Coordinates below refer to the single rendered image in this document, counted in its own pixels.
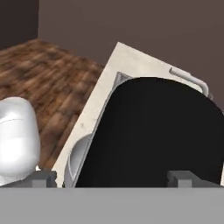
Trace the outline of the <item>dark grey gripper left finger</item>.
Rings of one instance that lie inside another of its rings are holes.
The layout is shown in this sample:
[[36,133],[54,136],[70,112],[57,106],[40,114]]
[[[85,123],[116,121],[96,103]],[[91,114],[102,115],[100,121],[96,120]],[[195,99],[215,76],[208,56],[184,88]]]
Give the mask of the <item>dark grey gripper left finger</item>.
[[8,187],[47,188],[56,187],[56,171],[35,171],[23,180],[8,184]]

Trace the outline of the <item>white rounded object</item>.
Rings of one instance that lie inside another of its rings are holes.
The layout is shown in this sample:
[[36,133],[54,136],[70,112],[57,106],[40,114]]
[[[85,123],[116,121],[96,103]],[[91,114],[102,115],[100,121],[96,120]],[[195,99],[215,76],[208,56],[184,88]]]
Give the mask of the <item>white rounded object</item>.
[[32,105],[21,97],[0,100],[0,186],[27,178],[39,160],[39,129]]

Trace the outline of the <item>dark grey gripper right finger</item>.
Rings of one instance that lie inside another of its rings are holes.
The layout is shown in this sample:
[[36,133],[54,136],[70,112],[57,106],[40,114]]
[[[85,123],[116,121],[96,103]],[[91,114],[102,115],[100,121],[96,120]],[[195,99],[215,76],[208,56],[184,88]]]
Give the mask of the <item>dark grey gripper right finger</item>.
[[177,188],[221,188],[213,182],[204,180],[193,174],[191,171],[168,171],[168,187]]

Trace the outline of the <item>silver mixer bowl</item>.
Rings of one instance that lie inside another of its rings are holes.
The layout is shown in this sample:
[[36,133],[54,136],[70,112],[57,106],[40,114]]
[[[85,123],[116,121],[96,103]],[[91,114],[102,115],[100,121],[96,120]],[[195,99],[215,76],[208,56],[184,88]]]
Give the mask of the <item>silver mixer bowl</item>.
[[64,172],[63,184],[65,188],[75,187],[88,151],[88,145],[91,143],[91,138],[91,134],[83,136],[71,149]]

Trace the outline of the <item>silver tap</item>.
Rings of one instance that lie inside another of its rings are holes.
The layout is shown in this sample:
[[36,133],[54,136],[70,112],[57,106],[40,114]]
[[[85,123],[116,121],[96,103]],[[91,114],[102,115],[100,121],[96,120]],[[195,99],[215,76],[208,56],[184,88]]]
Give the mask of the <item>silver tap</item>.
[[212,100],[214,98],[212,93],[209,90],[208,85],[203,80],[200,80],[200,79],[192,76],[190,73],[188,73],[186,71],[183,71],[181,69],[174,68],[174,67],[170,68],[169,73],[172,75],[178,76],[179,78],[182,78],[186,81],[190,81],[191,83],[199,86],[202,90],[202,94],[205,95],[206,97],[208,97],[210,100]]

